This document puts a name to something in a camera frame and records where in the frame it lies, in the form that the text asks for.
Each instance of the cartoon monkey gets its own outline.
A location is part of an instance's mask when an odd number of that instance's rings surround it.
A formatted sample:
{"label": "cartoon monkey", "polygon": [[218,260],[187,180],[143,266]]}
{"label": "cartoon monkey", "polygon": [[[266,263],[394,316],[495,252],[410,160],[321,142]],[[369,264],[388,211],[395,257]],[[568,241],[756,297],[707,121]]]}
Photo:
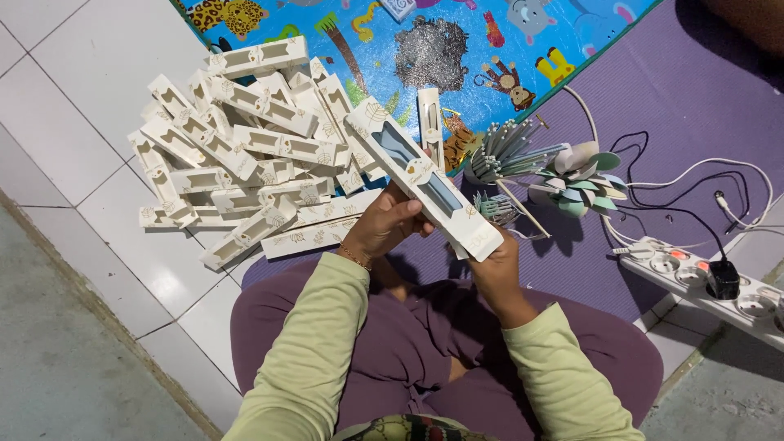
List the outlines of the cartoon monkey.
{"label": "cartoon monkey", "polygon": [[485,83],[485,86],[492,87],[501,93],[509,95],[512,104],[514,105],[514,111],[522,111],[531,107],[531,103],[533,103],[534,98],[536,98],[536,94],[520,85],[520,77],[517,75],[517,69],[514,68],[514,62],[512,61],[509,63],[509,68],[506,68],[506,65],[504,65],[497,55],[492,56],[490,61],[498,67],[501,74],[496,74],[495,71],[490,68],[489,64],[482,64],[482,71],[485,71],[490,77],[478,74],[474,76],[474,84],[476,86],[482,86],[481,80],[480,82],[477,82],[479,78],[488,80]]}

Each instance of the power strip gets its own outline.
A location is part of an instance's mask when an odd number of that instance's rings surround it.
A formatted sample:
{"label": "power strip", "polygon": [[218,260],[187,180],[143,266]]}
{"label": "power strip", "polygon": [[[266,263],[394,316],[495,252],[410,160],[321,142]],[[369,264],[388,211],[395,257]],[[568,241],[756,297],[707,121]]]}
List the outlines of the power strip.
{"label": "power strip", "polygon": [[622,253],[621,265],[784,352],[784,323],[780,325],[782,330],[776,326],[776,322],[784,321],[784,293],[759,280],[740,275],[738,298],[718,301],[706,291],[709,277],[707,259],[674,249],[651,237],[646,236],[640,242],[649,243],[657,249]]}

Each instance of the person's left hand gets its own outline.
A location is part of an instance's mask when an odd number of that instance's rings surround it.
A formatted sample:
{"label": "person's left hand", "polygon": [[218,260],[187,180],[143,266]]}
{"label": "person's left hand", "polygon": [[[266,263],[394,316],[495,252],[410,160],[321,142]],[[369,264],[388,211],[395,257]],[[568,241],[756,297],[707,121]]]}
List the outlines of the person's left hand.
{"label": "person's left hand", "polygon": [[[410,200],[390,182],[348,232],[343,245],[360,264],[370,268],[374,257],[388,253],[412,233],[427,237],[435,230],[421,212],[420,201]],[[354,261],[343,247],[337,253]]]}

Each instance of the purple pants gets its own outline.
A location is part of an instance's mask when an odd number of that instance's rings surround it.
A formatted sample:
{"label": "purple pants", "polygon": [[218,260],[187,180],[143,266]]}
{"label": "purple pants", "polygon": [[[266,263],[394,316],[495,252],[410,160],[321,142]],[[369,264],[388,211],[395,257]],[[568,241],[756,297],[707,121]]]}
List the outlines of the purple pants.
{"label": "purple pants", "polygon": [[[244,395],[318,261],[305,261],[244,290],[231,315],[234,372]],[[526,290],[539,310],[557,301],[580,348],[642,423],[659,393],[662,358],[631,323],[552,294]],[[537,422],[500,324],[470,280],[414,288],[401,303],[369,295],[340,399],[336,431],[392,414],[433,414],[503,441],[538,439]],[[451,356],[473,369],[448,383]]]}

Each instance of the gold bracelet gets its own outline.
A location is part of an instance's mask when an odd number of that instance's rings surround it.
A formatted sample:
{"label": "gold bracelet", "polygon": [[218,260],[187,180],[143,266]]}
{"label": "gold bracelet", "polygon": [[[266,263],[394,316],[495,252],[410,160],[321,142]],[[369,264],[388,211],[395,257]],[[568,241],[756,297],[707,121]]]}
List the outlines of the gold bracelet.
{"label": "gold bracelet", "polygon": [[348,254],[348,257],[351,257],[351,258],[354,260],[354,263],[356,263],[357,265],[359,265],[359,266],[363,267],[365,270],[367,270],[368,272],[370,272],[370,267],[366,267],[366,266],[364,266],[364,265],[363,265],[363,264],[362,264],[362,263],[359,261],[359,259],[357,259],[356,257],[354,257],[354,255],[353,255],[353,254],[352,254],[352,253],[351,253],[351,252],[348,250],[348,248],[346,248],[346,246],[345,246],[345,245],[343,245],[343,241],[342,241],[342,240],[340,241],[340,248],[343,248],[343,251],[345,251],[345,252],[346,252],[346,254]]}

